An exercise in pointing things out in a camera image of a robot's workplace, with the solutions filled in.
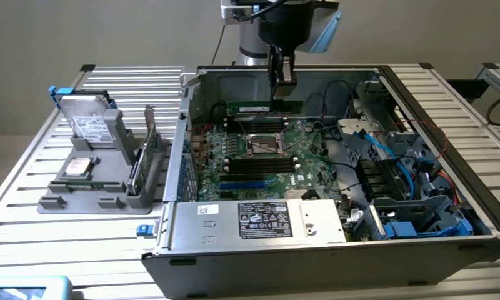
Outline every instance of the warning label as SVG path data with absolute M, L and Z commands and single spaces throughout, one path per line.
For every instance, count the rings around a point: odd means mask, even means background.
M 89 143 L 110 142 L 110 133 L 104 122 L 102 116 L 74 117 L 77 128 L 82 138 Z
M 238 236 L 242 239 L 290 238 L 286 202 L 238 203 Z

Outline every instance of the gray parts holder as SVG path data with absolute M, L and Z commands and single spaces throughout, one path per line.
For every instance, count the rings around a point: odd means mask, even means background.
M 161 178 L 169 141 L 157 135 L 148 179 L 137 196 L 128 191 L 128 178 L 136 161 L 138 141 L 122 122 L 122 112 L 108 109 L 102 115 L 113 147 L 92 147 L 72 137 L 72 152 L 38 200 L 41 214 L 148 214 L 153 202 L 161 201 Z

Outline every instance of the teal object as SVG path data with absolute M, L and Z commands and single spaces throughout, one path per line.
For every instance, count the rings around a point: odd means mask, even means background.
M 0 299 L 70 300 L 72 283 L 65 276 L 0 276 Z
M 74 92 L 74 88 L 73 87 L 61 87 L 57 90 L 57 94 L 58 95 L 70 95 L 73 92 Z

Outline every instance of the cable connector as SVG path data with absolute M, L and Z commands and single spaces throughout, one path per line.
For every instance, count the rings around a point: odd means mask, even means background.
M 309 191 L 306 191 L 306 192 L 300 196 L 300 198 L 301 198 L 302 200 L 309 200 L 310 198 L 317 198 L 317 199 L 320 199 L 320 196 L 318 196 L 317 192 L 316 192 L 313 189 L 310 189 Z
M 432 168 L 432 170 L 429 171 L 429 182 L 432 183 L 433 182 L 433 180 L 436 180 L 437 179 L 437 177 L 439 177 L 439 171 L 443 169 L 443 166 L 441 165 L 439 165 L 437 167 L 433 167 Z
M 358 132 L 354 133 L 361 139 L 365 139 L 365 135 L 368 134 L 365 129 L 361 129 Z
M 420 160 L 418 162 L 418 172 L 426 173 L 433 170 L 435 163 L 432 161 Z

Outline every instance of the red wire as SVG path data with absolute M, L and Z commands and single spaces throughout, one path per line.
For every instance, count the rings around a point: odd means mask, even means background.
M 449 143 L 449 142 L 448 142 L 448 137 L 447 137 L 447 135 L 445 135 L 443 129 L 439 128 L 437 125 L 435 125 L 435 124 L 432 124 L 432 123 L 428 123 L 428 122 L 425 122 L 425 121 L 422 121 L 422 120 L 406 120 L 405 122 L 417 122 L 417 123 L 421 123 L 421 124 L 424 124 L 424 125 L 426 125 L 426 126 L 435 128 L 435 129 L 437 129 L 437 130 L 441 132 L 443 137 L 444 137 L 444 146 L 443 146 L 443 149 L 441 149 L 439 155 L 435 157 L 435 159 L 441 158 L 443 153 L 447 151 L 448 143 Z M 394 124 L 392 124 L 392 125 L 389 126 L 389 128 L 388 128 L 384 132 L 388 132 L 388 131 L 389 131 L 396 125 L 402 124 L 402 123 L 404 123 L 402 121 L 396 122 Z
M 437 174 L 439 174 L 444 179 L 448 180 L 449 185 L 452 186 L 453 204 L 457 205 L 456 187 L 455 187 L 455 185 L 453 185 L 453 181 L 452 181 L 452 179 L 451 179 L 451 178 L 449 178 L 449 177 L 448 177 L 441 171 L 439 171 Z

